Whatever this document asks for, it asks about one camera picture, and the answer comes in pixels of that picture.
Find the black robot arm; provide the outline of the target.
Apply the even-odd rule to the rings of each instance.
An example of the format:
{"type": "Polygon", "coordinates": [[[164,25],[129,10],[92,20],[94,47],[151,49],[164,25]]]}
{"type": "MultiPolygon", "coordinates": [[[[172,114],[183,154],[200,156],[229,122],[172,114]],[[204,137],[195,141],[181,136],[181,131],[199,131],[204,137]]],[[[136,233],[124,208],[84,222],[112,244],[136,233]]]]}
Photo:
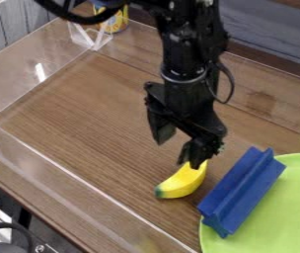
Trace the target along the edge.
{"type": "Polygon", "coordinates": [[[213,104],[227,103],[217,96],[219,77],[231,71],[220,60],[229,41],[220,15],[220,0],[88,0],[102,3],[104,11],[81,16],[54,0],[33,0],[57,17],[81,25],[96,25],[112,18],[124,6],[135,4],[155,19],[161,41],[160,83],[147,82],[145,105],[155,142],[164,144],[180,130],[189,140],[177,162],[199,168],[219,154],[227,127],[213,104]]]}

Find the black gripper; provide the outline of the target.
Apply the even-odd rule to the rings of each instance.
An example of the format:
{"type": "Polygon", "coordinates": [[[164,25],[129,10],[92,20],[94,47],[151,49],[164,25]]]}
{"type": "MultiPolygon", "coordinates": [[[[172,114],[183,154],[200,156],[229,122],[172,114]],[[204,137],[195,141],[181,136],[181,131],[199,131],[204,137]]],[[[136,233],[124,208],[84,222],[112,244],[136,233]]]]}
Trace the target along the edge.
{"type": "Polygon", "coordinates": [[[180,129],[191,138],[183,144],[177,164],[197,170],[224,149],[227,127],[215,112],[219,74],[200,74],[187,80],[163,77],[164,83],[147,82],[145,105],[152,138],[163,145],[180,129]]]}

